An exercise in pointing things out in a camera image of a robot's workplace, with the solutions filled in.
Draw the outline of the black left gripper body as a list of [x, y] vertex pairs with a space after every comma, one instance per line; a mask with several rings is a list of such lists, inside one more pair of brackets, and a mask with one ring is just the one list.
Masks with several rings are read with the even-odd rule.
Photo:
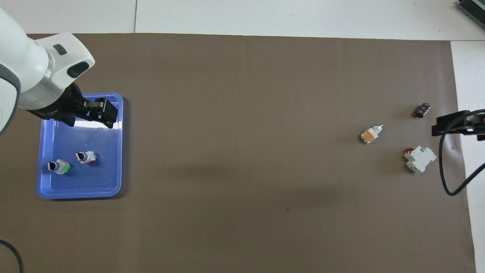
[[62, 121], [64, 118], [70, 120], [71, 116], [85, 116], [89, 112], [88, 107], [85, 106], [86, 102], [89, 102], [89, 100], [83, 97], [79, 86], [72, 83], [53, 104], [27, 111], [44, 120]]

